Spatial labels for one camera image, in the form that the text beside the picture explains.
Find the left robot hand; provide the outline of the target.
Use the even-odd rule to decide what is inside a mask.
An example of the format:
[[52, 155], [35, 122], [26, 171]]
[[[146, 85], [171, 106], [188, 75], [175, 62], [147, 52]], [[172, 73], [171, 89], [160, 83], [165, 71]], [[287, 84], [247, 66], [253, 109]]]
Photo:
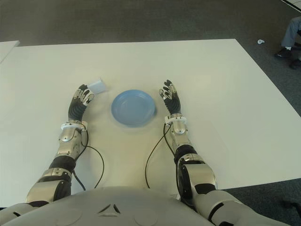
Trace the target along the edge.
[[68, 121], [82, 121], [87, 106], [94, 99], [94, 93], [83, 84], [75, 91], [68, 110]]

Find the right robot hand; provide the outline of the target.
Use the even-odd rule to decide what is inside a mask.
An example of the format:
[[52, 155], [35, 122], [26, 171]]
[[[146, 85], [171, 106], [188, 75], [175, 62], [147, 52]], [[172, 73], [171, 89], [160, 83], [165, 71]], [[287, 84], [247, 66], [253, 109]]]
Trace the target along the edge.
[[164, 82], [163, 88], [159, 90], [159, 95], [170, 115], [181, 114], [181, 102], [177, 90], [170, 80]]

